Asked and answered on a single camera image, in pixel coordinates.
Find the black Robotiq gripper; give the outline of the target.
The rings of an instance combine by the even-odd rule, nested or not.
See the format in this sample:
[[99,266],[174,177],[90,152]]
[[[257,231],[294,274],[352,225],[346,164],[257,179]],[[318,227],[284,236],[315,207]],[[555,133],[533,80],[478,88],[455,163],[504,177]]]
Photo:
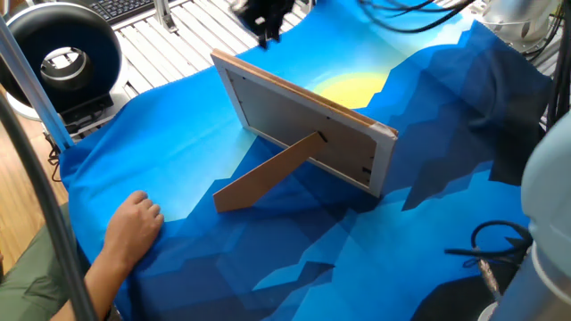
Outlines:
[[254,32],[262,49],[268,48],[268,40],[280,42],[284,17],[293,7],[294,0],[242,0],[230,5],[231,12],[245,26],[255,27]]

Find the bare human hand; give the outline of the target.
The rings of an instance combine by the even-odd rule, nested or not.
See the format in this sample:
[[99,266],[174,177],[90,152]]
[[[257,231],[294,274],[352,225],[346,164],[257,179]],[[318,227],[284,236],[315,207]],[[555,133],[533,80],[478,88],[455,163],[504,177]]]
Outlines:
[[143,191],[133,192],[112,216],[102,254],[130,271],[144,257],[161,231],[161,207]]

